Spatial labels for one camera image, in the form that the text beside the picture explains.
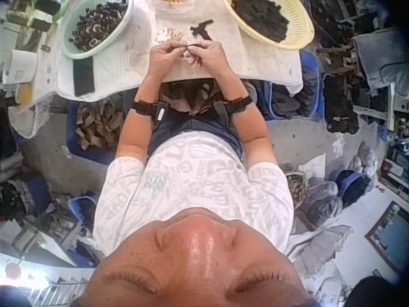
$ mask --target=cup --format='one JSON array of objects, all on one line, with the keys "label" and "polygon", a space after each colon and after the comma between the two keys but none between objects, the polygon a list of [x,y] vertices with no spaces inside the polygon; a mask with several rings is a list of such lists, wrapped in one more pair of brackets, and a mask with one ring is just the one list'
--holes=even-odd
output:
[{"label": "cup", "polygon": [[37,70],[37,53],[11,50],[3,67],[3,84],[28,83]]}]

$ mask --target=black wristband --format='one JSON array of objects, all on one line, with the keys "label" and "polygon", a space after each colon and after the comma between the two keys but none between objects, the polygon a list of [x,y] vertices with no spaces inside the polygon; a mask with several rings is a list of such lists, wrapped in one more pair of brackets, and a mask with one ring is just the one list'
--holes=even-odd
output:
[{"label": "black wristband", "polygon": [[245,111],[245,108],[252,102],[253,101],[250,96],[247,96],[245,98],[239,98],[239,99],[226,103],[226,109],[229,115],[231,116],[234,113]]},{"label": "black wristband", "polygon": [[145,101],[134,102],[132,109],[140,115],[150,116],[155,123],[161,122],[169,104],[166,102],[159,102],[157,104],[150,104]]}]

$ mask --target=white table surface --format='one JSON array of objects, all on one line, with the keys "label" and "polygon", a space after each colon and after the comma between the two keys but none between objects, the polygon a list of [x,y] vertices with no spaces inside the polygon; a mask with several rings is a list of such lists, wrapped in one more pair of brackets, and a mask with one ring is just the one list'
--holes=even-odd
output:
[{"label": "white table surface", "polygon": [[[191,26],[213,19],[206,29],[209,35],[222,43],[233,70],[243,79],[261,79],[287,86],[290,93],[298,93],[303,86],[300,55],[261,43],[239,30],[222,0],[201,0],[200,7],[189,14],[155,13],[146,0],[135,1],[135,10],[129,25],[115,42],[94,56],[95,92],[81,97],[73,94],[72,60],[61,52],[59,31],[53,35],[51,52],[38,51],[38,69],[32,82],[35,104],[48,95],[71,100],[94,102],[113,93],[138,87],[149,64],[149,50],[158,31],[175,28],[183,32],[183,39],[194,43]],[[45,40],[43,35],[40,46]],[[210,77],[203,68],[192,68],[179,61],[165,82]]]}]

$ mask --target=concrete floor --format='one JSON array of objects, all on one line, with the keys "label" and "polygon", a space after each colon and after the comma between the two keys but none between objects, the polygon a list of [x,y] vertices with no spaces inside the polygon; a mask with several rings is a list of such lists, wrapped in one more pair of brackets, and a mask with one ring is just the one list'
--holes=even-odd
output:
[{"label": "concrete floor", "polygon": [[[387,144],[378,137],[378,124],[368,125],[359,118],[359,131],[355,135],[329,133],[327,124],[311,120],[281,120],[268,123],[275,154],[280,164],[304,164],[312,158],[327,154],[326,175],[337,168],[347,167],[365,141],[382,162]],[[342,156],[334,152],[334,143],[344,143]]]},{"label": "concrete floor", "polygon": [[65,142],[65,114],[52,114],[37,135],[23,143],[24,157],[40,171],[53,193],[80,196],[86,191],[99,193],[107,167],[71,156]]},{"label": "concrete floor", "polygon": [[[52,114],[48,123],[22,147],[28,163],[42,172],[49,189],[54,193],[78,196],[86,191],[99,193],[104,184],[107,167],[67,154],[65,148],[65,114]],[[377,152],[380,161],[386,145],[378,138],[377,124],[360,121],[359,132],[331,134],[324,123],[310,120],[283,120],[268,124],[275,153],[280,163],[297,166],[327,153],[327,175],[339,166],[347,166],[365,140]],[[342,157],[336,158],[333,144],[345,140]]]}]

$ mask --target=wrist strap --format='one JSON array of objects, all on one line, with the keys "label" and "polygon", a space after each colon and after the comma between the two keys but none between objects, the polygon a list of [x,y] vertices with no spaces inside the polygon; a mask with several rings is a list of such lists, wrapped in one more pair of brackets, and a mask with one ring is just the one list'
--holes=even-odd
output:
[{"label": "wrist strap", "polygon": [[155,123],[159,123],[162,121],[168,108],[169,104],[161,101],[157,104],[150,104],[141,100],[138,102],[134,102],[134,104],[132,105],[132,109],[134,109],[136,113],[152,117],[152,120]]},{"label": "wrist strap", "polygon": [[226,104],[226,109],[228,111],[228,114],[231,116],[234,113],[244,112],[245,108],[252,102],[253,100],[251,99],[250,96],[247,96],[245,98],[239,98],[231,102],[228,102]]},{"label": "wrist strap", "polygon": [[231,115],[245,111],[245,108],[251,103],[251,97],[247,96],[245,98],[239,98],[231,102],[225,102],[223,100],[216,101],[215,103],[213,103],[213,108],[219,115],[221,122],[229,124]]}]

